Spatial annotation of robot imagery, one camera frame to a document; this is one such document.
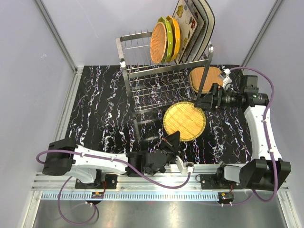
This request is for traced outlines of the round green-rim bamboo plate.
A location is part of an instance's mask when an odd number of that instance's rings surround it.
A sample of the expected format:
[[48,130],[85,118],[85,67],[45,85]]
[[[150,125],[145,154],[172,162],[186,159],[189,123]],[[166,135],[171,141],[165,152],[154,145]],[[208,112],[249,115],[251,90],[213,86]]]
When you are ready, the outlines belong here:
[[178,102],[170,106],[163,117],[163,127],[168,135],[180,132],[180,141],[198,138],[205,130],[206,115],[192,102]]

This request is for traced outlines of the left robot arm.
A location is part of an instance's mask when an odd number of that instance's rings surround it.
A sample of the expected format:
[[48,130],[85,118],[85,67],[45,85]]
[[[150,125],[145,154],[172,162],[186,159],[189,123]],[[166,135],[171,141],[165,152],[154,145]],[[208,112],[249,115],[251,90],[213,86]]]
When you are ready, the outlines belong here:
[[166,165],[180,159],[179,144],[180,132],[176,131],[164,137],[160,148],[153,152],[116,154],[90,150],[78,145],[75,139],[65,138],[49,144],[42,173],[48,176],[68,174],[96,189],[102,184],[102,171],[129,177],[164,173]]

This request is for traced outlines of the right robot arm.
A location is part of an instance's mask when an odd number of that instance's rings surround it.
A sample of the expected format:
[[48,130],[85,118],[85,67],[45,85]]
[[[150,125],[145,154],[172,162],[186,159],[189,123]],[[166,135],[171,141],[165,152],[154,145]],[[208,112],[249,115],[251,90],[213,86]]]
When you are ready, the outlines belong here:
[[278,190],[291,172],[291,164],[283,161],[275,143],[270,123],[270,100],[259,92],[257,76],[242,76],[239,92],[228,92],[213,83],[205,95],[195,102],[195,107],[218,111],[225,107],[240,108],[247,121],[251,143],[252,161],[242,167],[220,165],[211,180],[219,188],[239,184],[252,190]]

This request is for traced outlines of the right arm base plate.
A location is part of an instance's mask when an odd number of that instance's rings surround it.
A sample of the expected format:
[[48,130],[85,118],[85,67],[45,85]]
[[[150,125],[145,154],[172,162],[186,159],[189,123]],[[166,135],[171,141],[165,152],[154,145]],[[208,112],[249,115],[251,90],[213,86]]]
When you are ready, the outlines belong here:
[[215,174],[200,174],[199,181],[202,190],[221,189]]

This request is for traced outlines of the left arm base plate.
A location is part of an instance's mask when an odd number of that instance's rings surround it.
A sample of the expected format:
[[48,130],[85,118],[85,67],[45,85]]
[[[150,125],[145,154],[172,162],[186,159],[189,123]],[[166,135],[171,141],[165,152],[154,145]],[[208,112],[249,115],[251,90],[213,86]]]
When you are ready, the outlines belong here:
[[75,189],[79,190],[115,190],[117,186],[118,175],[105,174],[100,182],[96,183],[82,183],[79,179],[76,180]]

